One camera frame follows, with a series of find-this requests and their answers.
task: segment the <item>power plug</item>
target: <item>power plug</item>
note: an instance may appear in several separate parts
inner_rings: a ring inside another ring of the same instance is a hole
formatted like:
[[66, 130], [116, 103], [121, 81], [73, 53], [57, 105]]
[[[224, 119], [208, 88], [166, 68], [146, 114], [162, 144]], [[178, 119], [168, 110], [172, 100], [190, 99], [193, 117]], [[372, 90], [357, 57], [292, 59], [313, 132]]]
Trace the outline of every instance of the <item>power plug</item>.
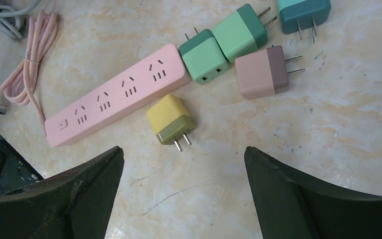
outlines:
[[317, 25], [323, 24], [329, 18], [332, 8], [330, 0], [277, 0], [281, 16], [281, 26], [284, 34], [299, 32], [313, 28], [317, 36]]
[[196, 124], [178, 97], [166, 95], [147, 111], [147, 117], [161, 144], [175, 144], [182, 151], [178, 140], [184, 137], [191, 145], [187, 134], [195, 129]]
[[229, 64], [209, 29], [195, 31], [197, 35], [191, 39], [185, 34], [188, 41], [179, 47], [179, 52], [192, 79], [204, 85], [229, 70]]
[[268, 7], [256, 14], [247, 3], [213, 28], [213, 35], [230, 63], [234, 63], [237, 57], [255, 52], [269, 41], [265, 25], [277, 17], [274, 16], [264, 24], [260, 17], [270, 9]]
[[50, 146], [68, 145], [191, 80], [169, 44], [45, 121]]
[[235, 66], [242, 97], [251, 100], [286, 91], [289, 87], [288, 74], [305, 71], [287, 72], [286, 62], [301, 58], [297, 56], [285, 60], [281, 46], [237, 58]]

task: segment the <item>power strip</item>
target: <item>power strip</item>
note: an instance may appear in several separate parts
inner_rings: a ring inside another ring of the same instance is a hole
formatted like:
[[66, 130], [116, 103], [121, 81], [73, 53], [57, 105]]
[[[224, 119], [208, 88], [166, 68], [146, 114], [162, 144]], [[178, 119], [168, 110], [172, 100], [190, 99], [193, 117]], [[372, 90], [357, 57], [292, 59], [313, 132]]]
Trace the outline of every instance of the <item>power strip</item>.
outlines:
[[45, 121], [51, 147], [69, 145], [191, 81], [169, 44]]

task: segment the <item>marble surface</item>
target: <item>marble surface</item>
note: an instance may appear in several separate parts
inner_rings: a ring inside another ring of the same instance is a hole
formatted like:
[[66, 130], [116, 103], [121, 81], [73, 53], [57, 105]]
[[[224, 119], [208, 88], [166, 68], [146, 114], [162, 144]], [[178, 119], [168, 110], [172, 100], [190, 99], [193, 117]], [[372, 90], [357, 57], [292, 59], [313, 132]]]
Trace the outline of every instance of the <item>marble surface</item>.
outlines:
[[[14, 0], [21, 8], [28, 0]], [[57, 0], [61, 24], [40, 66], [35, 96], [52, 116], [193, 27], [213, 28], [241, 5], [274, 0]], [[209, 84], [177, 89], [198, 128], [178, 152], [158, 143], [145, 112], [154, 102], [85, 139], [51, 148], [31, 104], [11, 105], [0, 133], [44, 177], [119, 145], [125, 167], [106, 238], [261, 238], [243, 154], [255, 146], [278, 160], [346, 188], [382, 195], [382, 0], [331, 0], [329, 20], [284, 35], [276, 21], [267, 46], [282, 45], [288, 92], [252, 101], [238, 91], [234, 67]], [[0, 83], [24, 55], [26, 41], [0, 33]]]

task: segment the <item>gray cable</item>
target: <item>gray cable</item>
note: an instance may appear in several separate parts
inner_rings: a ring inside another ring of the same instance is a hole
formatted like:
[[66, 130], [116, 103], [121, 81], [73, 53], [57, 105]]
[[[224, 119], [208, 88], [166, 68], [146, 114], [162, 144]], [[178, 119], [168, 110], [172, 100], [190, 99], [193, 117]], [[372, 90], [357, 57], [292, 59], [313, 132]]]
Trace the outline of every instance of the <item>gray cable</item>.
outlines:
[[23, 15], [31, 12], [40, 1], [34, 0], [32, 4], [22, 10], [16, 10], [0, 2], [0, 30], [11, 39], [21, 40], [22, 34], [19, 31], [24, 26]]

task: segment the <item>pink cable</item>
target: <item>pink cable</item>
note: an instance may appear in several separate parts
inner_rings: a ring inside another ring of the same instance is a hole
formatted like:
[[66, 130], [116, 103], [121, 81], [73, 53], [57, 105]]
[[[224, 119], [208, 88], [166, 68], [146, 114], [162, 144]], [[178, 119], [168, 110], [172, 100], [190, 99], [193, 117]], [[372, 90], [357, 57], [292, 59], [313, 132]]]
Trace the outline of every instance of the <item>pink cable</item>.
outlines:
[[45, 14], [40, 11], [37, 20], [30, 17], [28, 42], [25, 58], [21, 60], [17, 68], [0, 85], [0, 93], [12, 103], [24, 106], [31, 101], [40, 117], [43, 130], [45, 131], [45, 116], [42, 108], [37, 103], [33, 93], [37, 85], [39, 62], [55, 40], [58, 32], [56, 13]]

